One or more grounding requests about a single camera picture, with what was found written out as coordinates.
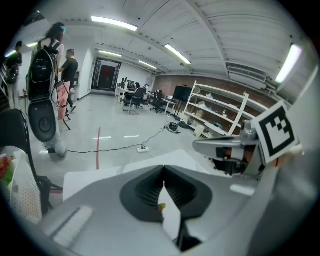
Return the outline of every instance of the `office chair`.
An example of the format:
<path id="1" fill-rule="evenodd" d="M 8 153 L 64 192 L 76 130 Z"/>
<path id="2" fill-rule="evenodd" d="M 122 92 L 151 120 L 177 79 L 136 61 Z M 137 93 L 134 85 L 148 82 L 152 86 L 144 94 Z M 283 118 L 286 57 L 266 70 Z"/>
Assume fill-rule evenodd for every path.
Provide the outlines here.
<path id="1" fill-rule="evenodd" d="M 16 147 L 23 150 L 29 160 L 34 180 L 40 190 L 42 214 L 46 214 L 52 205 L 49 202 L 51 190 L 62 191 L 63 188 L 52 184 L 45 176 L 38 176 L 32 158 L 27 120 L 19 109 L 8 109 L 0 113 L 0 148 Z"/>
<path id="2" fill-rule="evenodd" d="M 158 92 L 157 94 L 154 94 L 154 101 L 153 101 L 154 107 L 150 108 L 150 111 L 155 110 L 156 113 L 158 112 L 162 113 L 162 111 L 164 111 L 162 108 L 163 106 L 162 99 L 163 99 L 162 93 Z"/>
<path id="3" fill-rule="evenodd" d="M 136 111 L 132 110 L 131 106 L 135 105 L 137 108 L 141 107 L 143 109 L 143 107 L 140 106 L 140 104 L 142 102 L 142 97 L 144 96 L 145 93 L 146 93 L 145 89 L 139 88 L 135 92 L 135 94 L 131 97 L 131 99 L 125 98 L 123 102 L 129 106 L 129 109 L 125 110 L 125 105 L 123 105 L 123 111 L 128 111 L 129 116 L 130 116 L 130 112 L 134 112 L 136 115 L 139 115 Z"/>

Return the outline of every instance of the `black rubber cover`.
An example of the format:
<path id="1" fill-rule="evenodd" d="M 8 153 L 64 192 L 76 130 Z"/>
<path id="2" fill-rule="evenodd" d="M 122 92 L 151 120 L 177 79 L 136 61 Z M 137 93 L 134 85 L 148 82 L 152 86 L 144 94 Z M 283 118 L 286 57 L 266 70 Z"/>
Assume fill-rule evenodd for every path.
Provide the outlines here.
<path id="1" fill-rule="evenodd" d="M 166 190 L 181 211 L 181 220 L 202 216 L 212 201 L 213 194 L 207 185 L 178 171 L 174 166 L 166 165 L 157 166 L 125 184 L 120 192 L 122 205 L 140 221 L 162 223 L 158 200 L 164 182 Z"/>

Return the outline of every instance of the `television screen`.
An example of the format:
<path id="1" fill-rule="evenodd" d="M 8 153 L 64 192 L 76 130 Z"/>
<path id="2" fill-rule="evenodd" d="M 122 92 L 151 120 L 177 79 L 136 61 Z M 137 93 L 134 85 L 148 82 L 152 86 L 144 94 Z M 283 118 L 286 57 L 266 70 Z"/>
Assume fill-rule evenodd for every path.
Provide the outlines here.
<path id="1" fill-rule="evenodd" d="M 192 88 L 184 86 L 176 86 L 173 94 L 173 98 L 179 101 L 187 102 L 191 94 Z"/>

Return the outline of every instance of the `red brick wall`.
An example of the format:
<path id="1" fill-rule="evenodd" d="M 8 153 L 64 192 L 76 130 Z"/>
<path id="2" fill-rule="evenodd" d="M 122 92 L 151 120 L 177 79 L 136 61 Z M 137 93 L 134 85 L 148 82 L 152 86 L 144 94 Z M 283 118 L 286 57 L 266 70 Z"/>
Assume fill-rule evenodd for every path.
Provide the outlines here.
<path id="1" fill-rule="evenodd" d="M 173 96 L 176 86 L 187 85 L 188 87 L 192 88 L 195 84 L 195 81 L 201 85 L 220 88 L 220 89 L 227 90 L 227 91 L 230 91 L 230 92 L 233 92 L 236 94 L 240 94 L 240 95 L 243 95 L 244 93 L 248 93 L 249 99 L 252 99 L 252 100 L 268 107 L 268 108 L 272 107 L 275 103 L 277 103 L 274 99 L 272 99 L 262 93 L 254 91 L 250 88 L 247 88 L 245 86 L 241 86 L 239 84 L 228 82 L 228 81 L 217 80 L 217 79 L 207 78 L 207 77 L 200 77 L 200 76 L 178 76 L 178 75 L 177 76 L 176 75 L 157 76 L 155 78 L 154 86 L 153 86 L 152 90 L 153 91 L 154 90 L 162 90 L 164 96 Z M 214 94 L 214 98 L 216 100 L 219 100 L 219 101 L 222 101 L 225 103 L 230 103 L 234 106 L 237 106 L 238 108 L 240 108 L 240 106 L 241 106 L 240 102 L 235 101 L 230 98 L 223 97 L 221 95 Z M 199 103 L 200 101 L 201 101 L 201 99 L 192 100 L 192 102 L 194 102 L 194 103 Z M 220 107 L 216 104 L 210 104 L 209 102 L 206 102 L 205 104 L 207 107 L 209 107 L 209 108 L 211 107 L 212 110 L 214 110 L 217 113 L 222 115 L 222 112 L 224 111 L 223 107 Z M 194 107 L 194 109 L 192 109 L 191 107 L 190 107 L 190 109 L 188 109 L 189 112 L 191 112 L 191 111 L 196 112 L 197 110 L 199 110 L 199 109 L 196 107 Z M 255 117 L 260 114 L 259 111 L 252 109 L 249 106 L 246 106 L 244 110 Z M 227 109 L 226 109 L 226 114 L 227 114 L 227 117 L 231 120 L 235 120 L 235 118 L 237 116 L 237 114 L 235 112 L 233 112 L 231 110 L 227 110 Z M 212 123 L 213 122 L 220 123 L 226 132 L 230 129 L 230 127 L 232 125 L 230 122 L 225 121 L 218 116 L 213 116 L 212 114 L 207 115 L 205 113 L 205 116 L 203 116 L 203 118 L 205 120 L 208 120 L 209 122 L 212 122 Z"/>

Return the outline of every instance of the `sneaker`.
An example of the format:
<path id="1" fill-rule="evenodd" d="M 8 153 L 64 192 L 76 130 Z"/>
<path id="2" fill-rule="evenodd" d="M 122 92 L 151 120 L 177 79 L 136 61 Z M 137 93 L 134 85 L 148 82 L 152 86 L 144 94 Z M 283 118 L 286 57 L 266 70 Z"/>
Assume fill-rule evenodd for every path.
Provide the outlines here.
<path id="1" fill-rule="evenodd" d="M 75 108 L 76 108 L 77 106 L 76 105 L 73 105 L 72 107 L 71 107 L 71 113 L 75 110 Z"/>

